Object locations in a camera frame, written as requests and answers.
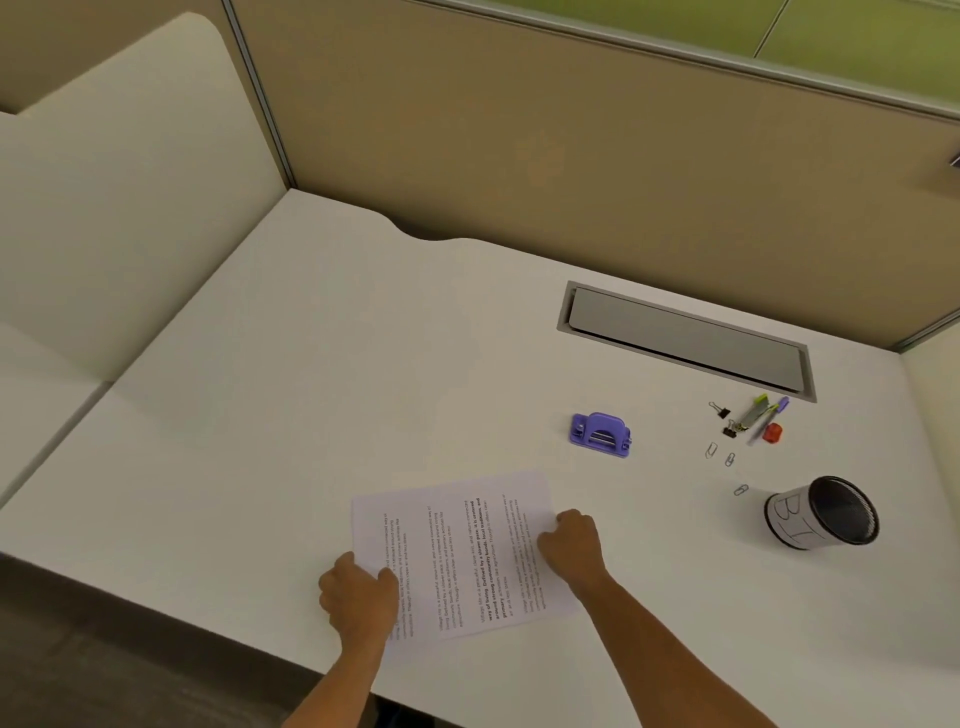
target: sheet of paper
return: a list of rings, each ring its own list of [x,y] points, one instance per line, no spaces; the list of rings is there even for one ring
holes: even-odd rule
[[[399,579],[391,640],[431,642],[574,611],[537,549],[556,524],[546,476],[512,473],[357,497],[353,552]]]

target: forearm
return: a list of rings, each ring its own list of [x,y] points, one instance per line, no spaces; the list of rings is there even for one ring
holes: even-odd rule
[[[382,645],[345,650],[283,728],[356,728],[382,657]]]
[[[775,728],[612,578],[577,596],[643,728]]]

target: right hand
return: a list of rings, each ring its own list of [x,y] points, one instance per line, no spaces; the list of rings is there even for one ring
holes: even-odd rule
[[[557,516],[557,530],[541,533],[537,546],[546,563],[577,596],[610,577],[596,523],[578,510]]]

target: floor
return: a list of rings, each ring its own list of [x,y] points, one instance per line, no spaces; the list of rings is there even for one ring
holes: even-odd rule
[[[3,728],[276,728],[318,679],[0,556]]]

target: red eraser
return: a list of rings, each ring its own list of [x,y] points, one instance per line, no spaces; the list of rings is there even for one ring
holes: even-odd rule
[[[766,440],[771,445],[775,445],[780,441],[780,436],[783,434],[783,428],[777,423],[770,423],[767,425],[767,428],[763,430],[763,439]]]

